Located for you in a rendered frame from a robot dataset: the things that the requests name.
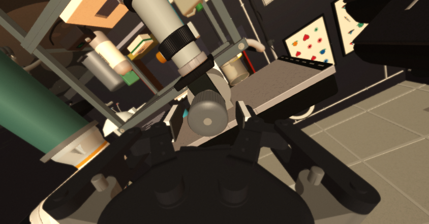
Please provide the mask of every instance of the poster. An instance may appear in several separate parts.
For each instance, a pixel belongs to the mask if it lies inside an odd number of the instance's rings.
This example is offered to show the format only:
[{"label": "poster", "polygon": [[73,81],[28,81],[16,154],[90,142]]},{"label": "poster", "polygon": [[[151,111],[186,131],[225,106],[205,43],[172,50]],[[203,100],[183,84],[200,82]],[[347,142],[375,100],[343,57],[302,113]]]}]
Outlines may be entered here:
[{"label": "poster", "polygon": [[335,64],[323,15],[283,42],[291,57]]},{"label": "poster", "polygon": [[353,40],[365,29],[367,23],[356,22],[346,11],[344,0],[334,2],[333,9],[342,43],[343,56],[354,51]]}]

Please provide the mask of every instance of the green cylinder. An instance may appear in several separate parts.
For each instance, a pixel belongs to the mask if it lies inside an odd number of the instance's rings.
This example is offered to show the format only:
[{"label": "green cylinder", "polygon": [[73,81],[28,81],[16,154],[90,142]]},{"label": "green cylinder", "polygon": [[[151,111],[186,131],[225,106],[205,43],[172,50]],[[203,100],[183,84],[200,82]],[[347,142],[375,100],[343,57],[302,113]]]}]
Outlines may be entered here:
[{"label": "green cylinder", "polygon": [[0,125],[44,153],[88,122],[0,52]]}]

